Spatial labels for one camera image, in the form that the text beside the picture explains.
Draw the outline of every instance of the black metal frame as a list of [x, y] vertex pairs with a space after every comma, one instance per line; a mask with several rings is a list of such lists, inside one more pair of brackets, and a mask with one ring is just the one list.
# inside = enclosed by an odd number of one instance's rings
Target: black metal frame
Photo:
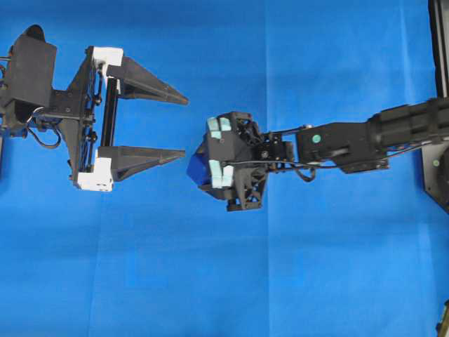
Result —
[[[449, 95], [449, 0], [429, 0], [429, 15], [435, 61], [435, 80], [438, 97]], [[449, 148], [447, 143], [422, 149], [424, 188], [449, 213], [449, 204], [438, 180], [440, 158]]]

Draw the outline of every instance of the end effector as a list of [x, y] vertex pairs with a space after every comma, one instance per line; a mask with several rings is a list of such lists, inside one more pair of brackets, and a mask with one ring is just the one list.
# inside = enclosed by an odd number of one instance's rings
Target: end effector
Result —
[[[67, 90], [52, 87], [56, 47], [38, 25], [29, 27], [8, 52], [0, 81], [0, 132], [23, 137], [52, 130], [69, 152], [70, 179], [82, 190], [110, 191], [114, 182], [185, 155], [182, 150], [114, 146], [119, 99], [158, 100], [186, 105], [188, 99], [124, 55], [121, 48], [90, 46]], [[101, 144], [93, 129], [95, 106], [107, 88]]]

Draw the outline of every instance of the blue cloth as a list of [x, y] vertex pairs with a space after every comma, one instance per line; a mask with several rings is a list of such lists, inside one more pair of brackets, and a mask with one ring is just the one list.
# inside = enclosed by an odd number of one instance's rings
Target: blue cloth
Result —
[[8, 140], [1, 336], [434, 336], [449, 226], [418, 154], [272, 176], [259, 211], [226, 213], [185, 174], [208, 117], [276, 130], [435, 96], [427, 1], [7, 1], [4, 51], [34, 23], [58, 47], [55, 88], [85, 47], [119, 46], [186, 95], [121, 102], [116, 144], [187, 156], [100, 194], [70, 185], [64, 146]]

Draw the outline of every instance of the cable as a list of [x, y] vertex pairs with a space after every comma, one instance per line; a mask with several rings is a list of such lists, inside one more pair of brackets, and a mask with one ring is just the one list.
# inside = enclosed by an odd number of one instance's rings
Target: cable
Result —
[[297, 169], [341, 169], [346, 166], [352, 166], [352, 165], [360, 165], [360, 164], [367, 164], [372, 163], [376, 161], [381, 160], [387, 160], [389, 158], [400, 156], [401, 154], [404, 154], [406, 152], [412, 152], [418, 149], [423, 148], [424, 146], [431, 145], [431, 143], [427, 144], [421, 144], [409, 147], [405, 150], [398, 151], [396, 153], [390, 154], [388, 156], [385, 156], [383, 158], [377, 158], [372, 160], [365, 160], [365, 161], [357, 161], [354, 163], [349, 163], [345, 165], [332, 165], [332, 166], [322, 166], [322, 165], [315, 165], [315, 164], [303, 164], [298, 161], [281, 161], [281, 160], [245, 160], [245, 161], [227, 161], [226, 165], [241, 165], [241, 164], [290, 164], [294, 167], [292, 168], [283, 168], [281, 170], [273, 170], [273, 172], [282, 172], [282, 171], [296, 171]]
[[27, 130], [28, 130], [28, 132], [30, 132], [30, 133], [32, 134], [32, 136], [34, 137], [34, 139], [38, 142], [38, 144], [39, 144], [40, 146], [45, 147], [46, 149], [49, 149], [49, 150], [54, 150], [54, 149], [57, 148], [57, 147], [60, 145], [60, 143], [61, 143], [61, 134], [56, 130], [56, 127], [55, 127], [52, 123], [50, 123], [51, 130], [52, 130], [52, 131], [55, 133], [55, 135], [58, 137], [58, 141], [57, 141], [55, 144], [45, 144], [45, 143], [43, 143], [43, 142], [39, 139], [39, 137], [37, 136], [37, 134], [35, 134], [35, 133], [33, 132], [33, 130], [29, 128], [29, 123], [30, 123], [30, 121], [33, 119], [34, 114], [35, 114], [37, 111], [41, 110], [41, 109], [44, 109], [44, 107], [37, 107], [37, 108], [34, 109], [34, 111], [31, 113], [31, 116], [29, 116], [29, 119], [27, 120]]
[[30, 128], [27, 126], [27, 130], [33, 135], [34, 139], [38, 142], [38, 144], [39, 144], [40, 146], [45, 147], [46, 149], [49, 149], [49, 150], [54, 150], [54, 149], [57, 148], [57, 147], [60, 145], [60, 143], [61, 143], [61, 135], [60, 135], [59, 132], [56, 131], [54, 125], [52, 125], [52, 124], [51, 124], [51, 129], [53, 130], [53, 132], [55, 133], [55, 135], [58, 136], [58, 141], [57, 141], [55, 144], [49, 145], [49, 144], [43, 143], [43, 142], [39, 139], [39, 137], [37, 136], [37, 134], [35, 134], [35, 133], [33, 132], [33, 130], [30, 129]]
[[298, 168], [295, 169], [296, 174], [299, 175], [299, 177], [301, 179], [303, 179], [303, 181], [305, 181], [306, 183], [311, 183], [312, 181], [315, 180], [316, 178], [316, 168], [311, 168], [310, 169], [310, 176], [306, 176], [305, 174], [303, 174]]

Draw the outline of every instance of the white bracket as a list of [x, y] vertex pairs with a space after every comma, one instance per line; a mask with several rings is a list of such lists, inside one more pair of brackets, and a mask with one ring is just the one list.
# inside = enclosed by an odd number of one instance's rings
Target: white bracket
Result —
[[111, 192], [114, 180], [111, 174], [111, 158], [98, 158], [98, 151], [95, 151], [95, 162], [93, 172], [78, 173], [78, 185], [82, 190]]
[[[101, 73], [105, 79], [105, 86], [107, 87], [107, 68], [110, 65], [121, 66], [123, 59], [122, 48], [112, 47], [93, 47], [93, 62], [97, 70], [101, 68]], [[120, 80], [117, 81], [117, 90], [120, 93]]]

